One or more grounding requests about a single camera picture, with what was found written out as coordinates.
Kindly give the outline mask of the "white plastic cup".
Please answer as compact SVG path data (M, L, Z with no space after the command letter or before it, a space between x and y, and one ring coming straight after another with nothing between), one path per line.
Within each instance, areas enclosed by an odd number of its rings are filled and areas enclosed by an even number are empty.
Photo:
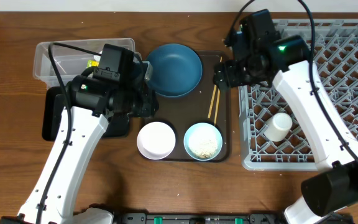
M267 125L267 129L264 132L265 137L270 141L279 142L285 139L293 123L288 114L277 113L265 124Z

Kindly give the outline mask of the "pink white bowl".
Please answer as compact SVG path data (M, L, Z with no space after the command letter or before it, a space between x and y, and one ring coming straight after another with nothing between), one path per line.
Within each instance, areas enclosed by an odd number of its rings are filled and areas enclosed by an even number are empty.
M176 136L173 129L163 122L146 124L138 133L137 148L146 158L161 160L174 150Z

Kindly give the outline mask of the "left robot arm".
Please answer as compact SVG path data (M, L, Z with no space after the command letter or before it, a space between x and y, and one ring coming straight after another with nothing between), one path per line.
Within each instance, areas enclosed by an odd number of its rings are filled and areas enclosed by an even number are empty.
M133 51L105 44L99 64L64 83L48 56L60 84L65 107L58 134L34 190L14 217L0 223L112 223L112 212L88 208L75 214L78 190L96 145L115 115L150 118L158 110L154 90L147 86L152 65Z

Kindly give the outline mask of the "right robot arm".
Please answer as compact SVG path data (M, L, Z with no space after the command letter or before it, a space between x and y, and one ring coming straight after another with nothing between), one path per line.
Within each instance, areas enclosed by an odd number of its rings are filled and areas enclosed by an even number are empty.
M233 59L214 67L220 90L266 82L287 102L313 153L319 174L301 184L301 197L284 211L287 223L318 223L358 202L358 140L321 83L313 44L282 37L268 10L237 15L224 39Z

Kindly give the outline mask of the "yellow green snack wrapper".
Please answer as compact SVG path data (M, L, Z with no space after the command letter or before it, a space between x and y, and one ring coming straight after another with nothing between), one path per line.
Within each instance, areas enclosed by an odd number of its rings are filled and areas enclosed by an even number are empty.
M99 62L97 60L88 60L87 62L87 68L90 67L98 67L99 66Z

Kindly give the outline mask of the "light blue bowl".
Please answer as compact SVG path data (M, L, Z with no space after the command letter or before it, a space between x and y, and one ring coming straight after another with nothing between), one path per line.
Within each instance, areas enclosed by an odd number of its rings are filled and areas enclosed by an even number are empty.
M183 138L187 154L197 161L212 161L223 148L220 131L209 123L196 123L189 127Z

